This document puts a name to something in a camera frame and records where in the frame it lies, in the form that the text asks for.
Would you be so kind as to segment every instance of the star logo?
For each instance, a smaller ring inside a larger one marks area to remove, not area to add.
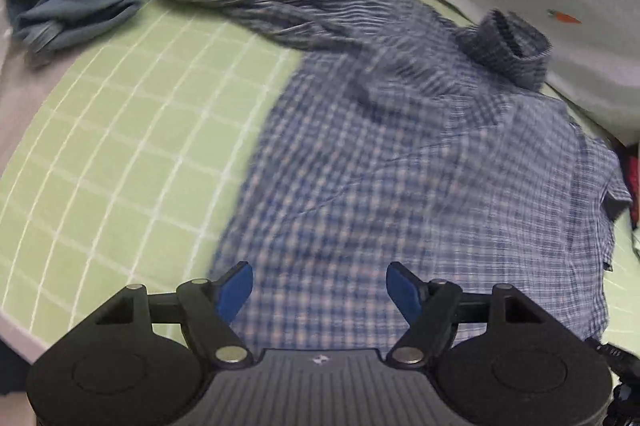
[[[311,361],[313,361],[318,366],[321,366],[321,365],[325,364],[326,362],[330,361],[330,359],[331,358],[327,358],[324,354],[320,354],[319,356],[316,356],[315,358],[311,358]]]

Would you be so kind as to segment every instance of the plaid shirt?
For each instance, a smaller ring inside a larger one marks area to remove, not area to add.
[[[538,92],[535,28],[498,11],[457,28],[418,0],[184,1],[308,50],[212,266],[254,267],[234,322],[248,346],[388,349],[406,329],[392,260],[470,292],[513,283],[581,338],[603,332],[628,192],[615,154]]]

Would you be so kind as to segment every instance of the black robotic part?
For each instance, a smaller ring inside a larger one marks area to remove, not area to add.
[[[123,289],[33,365],[27,394],[43,426],[156,426],[193,403],[196,356],[156,336],[146,291]]]
[[[599,424],[610,396],[605,361],[519,291],[494,287],[487,332],[445,352],[436,379],[474,424]]]

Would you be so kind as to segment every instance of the metal screw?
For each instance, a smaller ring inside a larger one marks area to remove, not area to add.
[[[243,359],[246,359],[248,352],[242,346],[221,346],[218,350],[216,350],[216,357],[220,361],[225,362],[240,362]]]
[[[391,355],[397,362],[402,364],[415,364],[416,362],[421,362],[422,358],[424,358],[420,348],[415,348],[414,346],[401,346],[396,348]]]

